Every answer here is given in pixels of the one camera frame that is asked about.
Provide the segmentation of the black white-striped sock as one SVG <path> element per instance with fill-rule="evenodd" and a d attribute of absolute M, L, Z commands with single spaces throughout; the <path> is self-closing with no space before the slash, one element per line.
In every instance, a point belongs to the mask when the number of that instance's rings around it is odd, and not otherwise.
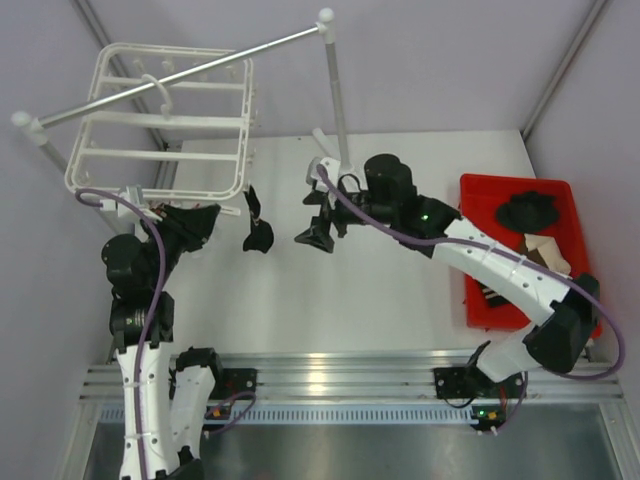
<path fill-rule="evenodd" d="M 261 217 L 261 202 L 252 185 L 244 192 L 244 198 L 249 212 L 250 232 L 243 241 L 243 251 L 258 251 L 266 254 L 274 244 L 273 228 L 270 223 Z"/>

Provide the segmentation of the red plastic tray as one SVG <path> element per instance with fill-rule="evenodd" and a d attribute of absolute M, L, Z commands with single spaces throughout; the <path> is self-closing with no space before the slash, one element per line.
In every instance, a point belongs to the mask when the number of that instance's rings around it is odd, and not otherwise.
<path fill-rule="evenodd" d="M 501 225 L 497 211 L 511 197 L 534 191 L 554 198 L 552 205 L 559 214 L 557 221 L 542 230 L 542 236 L 555 239 L 563 258 L 575 277 L 591 271 L 586 245 L 571 188 L 560 180 L 491 176 L 466 173 L 460 178 L 462 214 L 490 237 L 512 250 L 526 250 L 524 236 Z M 506 302 L 498 306 L 489 300 L 489 290 L 471 277 L 465 278 L 466 324 L 470 328 L 515 331 L 528 324 L 526 316 Z"/>

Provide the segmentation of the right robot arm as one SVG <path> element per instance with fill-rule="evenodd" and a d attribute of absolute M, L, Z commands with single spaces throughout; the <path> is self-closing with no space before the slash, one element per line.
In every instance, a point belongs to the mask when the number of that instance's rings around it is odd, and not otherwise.
<path fill-rule="evenodd" d="M 400 245 L 470 276 L 526 315 L 528 326 L 500 342 L 487 341 L 464 367 L 469 389 L 490 396 L 509 377 L 542 368 L 569 376 L 598 324 L 598 281 L 574 279 L 518 255 L 488 236 L 457 209 L 418 193 L 411 169 L 392 154 L 366 161 L 355 190 L 344 186 L 340 161 L 315 158 L 307 169 L 307 205 L 320 210 L 299 244 L 330 253 L 335 230 L 344 237 L 351 225 L 370 225 Z"/>

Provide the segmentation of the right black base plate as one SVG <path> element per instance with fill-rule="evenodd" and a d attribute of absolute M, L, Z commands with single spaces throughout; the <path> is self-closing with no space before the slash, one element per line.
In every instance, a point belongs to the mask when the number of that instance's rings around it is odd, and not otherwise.
<path fill-rule="evenodd" d="M 436 398 L 456 407 L 468 406 L 474 400 L 517 399 L 524 391 L 524 376 L 515 374 L 495 382 L 476 367 L 453 366 L 433 370 Z"/>

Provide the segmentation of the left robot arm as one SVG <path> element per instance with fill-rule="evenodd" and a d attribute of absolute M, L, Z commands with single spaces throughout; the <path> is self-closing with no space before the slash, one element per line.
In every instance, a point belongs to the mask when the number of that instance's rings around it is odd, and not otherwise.
<path fill-rule="evenodd" d="M 109 329 L 124 394 L 122 479 L 201 479 L 200 441 L 210 397 L 226 374 L 212 348 L 173 354 L 175 302 L 164 286 L 180 257 L 210 239 L 221 208 L 161 205 L 142 224 L 146 241 L 121 234 L 101 257 L 112 285 Z"/>

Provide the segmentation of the silver clothes rack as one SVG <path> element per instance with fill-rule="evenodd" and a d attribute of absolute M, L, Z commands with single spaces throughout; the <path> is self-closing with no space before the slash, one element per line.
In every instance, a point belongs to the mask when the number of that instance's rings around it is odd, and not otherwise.
<path fill-rule="evenodd" d="M 241 51 L 202 49 L 161 45 L 112 43 L 100 52 L 94 72 L 88 102 L 46 117 L 33 117 L 24 111 L 15 112 L 11 121 L 23 135 L 53 162 L 62 168 L 65 185 L 71 193 L 86 188 L 84 162 L 89 157 L 121 159 L 126 162 L 153 161 L 178 167 L 190 162 L 207 165 L 233 166 L 231 184 L 223 190 L 176 190 L 174 188 L 142 188 L 147 204 L 191 202 L 205 205 L 224 203 L 249 187 L 249 133 L 254 116 L 253 85 L 254 56 L 307 37 L 322 38 L 329 70 L 330 89 L 338 142 L 332 144 L 319 129 L 313 137 L 326 157 L 340 160 L 344 167 L 350 162 L 344 106 L 339 82 L 336 53 L 335 13 L 322 9 L 314 26 L 270 40 Z M 116 76 L 111 68 L 120 54 L 134 57 L 150 56 L 171 67 L 177 60 L 190 60 L 192 66 L 168 70 L 163 77 L 142 72 L 140 77 Z M 199 93 L 236 92 L 242 95 L 241 110 L 231 116 L 198 116 L 178 114 L 172 98 L 174 91 Z M 153 131 L 226 131 L 237 133 L 237 148 L 229 154 L 189 153 L 140 149 L 96 148 L 91 144 L 91 131 L 97 123 L 139 127 Z"/>

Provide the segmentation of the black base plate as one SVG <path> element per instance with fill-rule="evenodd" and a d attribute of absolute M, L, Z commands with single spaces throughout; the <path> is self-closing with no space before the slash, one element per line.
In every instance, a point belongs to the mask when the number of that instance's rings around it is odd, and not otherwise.
<path fill-rule="evenodd" d="M 476 367 L 453 366 L 433 370 L 436 398 L 456 407 L 468 406 L 474 400 L 517 399 L 524 391 L 524 376 L 515 374 L 495 382 Z"/>
<path fill-rule="evenodd" d="M 225 368 L 215 380 L 215 386 L 209 398 L 224 400 L 244 391 L 254 392 L 258 371 L 254 368 Z"/>

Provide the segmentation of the white plastic clip hanger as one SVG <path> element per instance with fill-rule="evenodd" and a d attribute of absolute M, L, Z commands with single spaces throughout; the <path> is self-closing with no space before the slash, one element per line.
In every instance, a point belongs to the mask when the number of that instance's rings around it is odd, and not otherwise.
<path fill-rule="evenodd" d="M 172 85 L 161 79 L 227 55 L 225 49 L 114 43 L 99 54 L 92 101 L 145 83 L 140 108 L 119 102 L 82 117 L 64 175 L 66 188 L 117 193 L 132 173 L 164 167 L 164 180 L 142 182 L 144 199 L 176 207 L 218 204 L 241 213 L 236 197 L 248 186 L 255 117 L 250 58 L 196 73 Z"/>

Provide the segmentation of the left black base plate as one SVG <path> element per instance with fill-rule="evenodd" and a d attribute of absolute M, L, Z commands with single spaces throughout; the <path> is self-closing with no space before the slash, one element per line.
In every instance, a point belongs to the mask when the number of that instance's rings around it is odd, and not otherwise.
<path fill-rule="evenodd" d="M 258 371 L 254 368 L 225 368 L 215 380 L 215 386 L 209 398 L 224 400 L 244 391 L 254 392 Z"/>

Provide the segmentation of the brown cream striped sock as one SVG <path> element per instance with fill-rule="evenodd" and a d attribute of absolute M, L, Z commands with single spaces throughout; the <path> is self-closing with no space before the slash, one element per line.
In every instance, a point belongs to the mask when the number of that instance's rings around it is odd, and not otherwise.
<path fill-rule="evenodd" d="M 530 260 L 553 272 L 564 275 L 571 273 L 571 265 L 562 255 L 553 237 L 525 234 L 524 250 Z"/>

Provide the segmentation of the black sock bundle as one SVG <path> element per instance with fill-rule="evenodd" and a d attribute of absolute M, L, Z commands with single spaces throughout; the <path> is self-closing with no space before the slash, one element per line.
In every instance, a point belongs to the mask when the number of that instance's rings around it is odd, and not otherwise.
<path fill-rule="evenodd" d="M 554 196 L 537 191 L 513 194 L 508 202 L 497 208 L 495 218 L 508 230 L 535 234 L 559 220 L 560 215 L 554 201 Z"/>

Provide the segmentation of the aluminium mounting rail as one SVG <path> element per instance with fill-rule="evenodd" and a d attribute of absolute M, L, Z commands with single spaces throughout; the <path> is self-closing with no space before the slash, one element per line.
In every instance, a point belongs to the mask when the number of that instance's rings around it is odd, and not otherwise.
<path fill-rule="evenodd" d="M 264 402 L 365 403 L 436 402 L 432 370 L 462 366 L 470 350 L 386 353 L 222 354 L 225 368 L 257 371 L 256 393 Z M 119 367 L 91 365 L 80 390 L 84 402 L 122 400 Z M 615 376 L 603 380 L 570 380 L 534 370 L 527 397 L 539 403 L 620 402 L 624 394 Z"/>

